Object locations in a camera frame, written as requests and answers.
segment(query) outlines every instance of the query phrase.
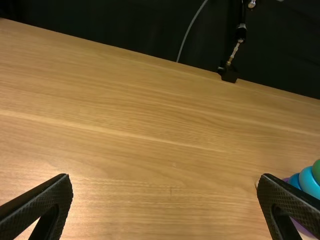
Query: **white cable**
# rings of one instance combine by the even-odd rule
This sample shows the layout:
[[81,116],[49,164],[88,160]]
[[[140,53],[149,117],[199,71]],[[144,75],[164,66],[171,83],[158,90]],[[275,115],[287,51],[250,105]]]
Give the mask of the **white cable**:
[[208,0],[204,0],[204,1],[203,1],[203,3],[201,4],[200,8],[199,8],[198,11],[195,13],[193,19],[191,20],[190,25],[188,26],[188,29],[187,29],[186,32],[185,32],[184,38],[183,38],[182,43],[181,43],[181,46],[180,46],[180,50],[179,50],[178,57],[176,58],[176,62],[177,62],[177,63],[178,63],[179,60],[180,60],[180,55],[181,55],[182,49],[184,48],[184,45],[185,45],[187,36],[188,36],[188,34],[189,34],[189,31],[190,31],[192,25],[194,24],[195,20],[197,19],[199,13],[200,13],[201,10],[204,8],[204,6],[207,4],[207,2],[208,2]]

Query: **wooden table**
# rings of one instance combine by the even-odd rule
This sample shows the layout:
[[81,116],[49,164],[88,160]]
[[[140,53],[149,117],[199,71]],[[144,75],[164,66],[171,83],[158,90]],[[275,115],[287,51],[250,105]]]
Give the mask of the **wooden table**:
[[254,183],[311,165],[319,119],[316,99],[0,19],[0,204],[68,173],[63,240],[269,240]]

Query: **wood grain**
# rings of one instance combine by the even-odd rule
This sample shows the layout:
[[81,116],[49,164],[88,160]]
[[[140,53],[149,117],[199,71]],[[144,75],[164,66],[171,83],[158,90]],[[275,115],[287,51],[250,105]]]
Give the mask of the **wood grain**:
[[255,181],[320,156],[315,99],[5,19],[0,56],[0,204],[70,174],[63,240],[271,239]]

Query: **black clamp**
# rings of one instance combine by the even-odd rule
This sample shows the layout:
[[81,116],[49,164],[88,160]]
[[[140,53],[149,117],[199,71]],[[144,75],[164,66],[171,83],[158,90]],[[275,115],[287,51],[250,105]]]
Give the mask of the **black clamp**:
[[234,33],[234,40],[235,46],[233,48],[232,54],[228,55],[227,61],[222,61],[220,66],[217,69],[217,73],[221,76],[221,79],[226,82],[235,83],[239,77],[239,73],[236,68],[232,65],[232,61],[235,58],[235,55],[239,49],[239,46],[245,43],[247,39],[247,26],[246,26],[246,11],[247,9],[252,10],[256,6],[256,0],[239,0],[240,8],[237,13],[238,15],[238,24],[236,25],[235,33]]

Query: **black curtain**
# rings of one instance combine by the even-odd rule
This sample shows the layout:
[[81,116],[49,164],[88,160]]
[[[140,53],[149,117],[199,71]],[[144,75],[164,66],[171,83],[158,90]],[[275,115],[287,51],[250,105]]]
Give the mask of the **black curtain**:
[[[230,48],[241,0],[208,0],[180,62],[216,71]],[[175,61],[203,0],[2,0],[19,22]],[[232,62],[242,79],[320,99],[320,1],[257,0],[247,12],[247,41]]]

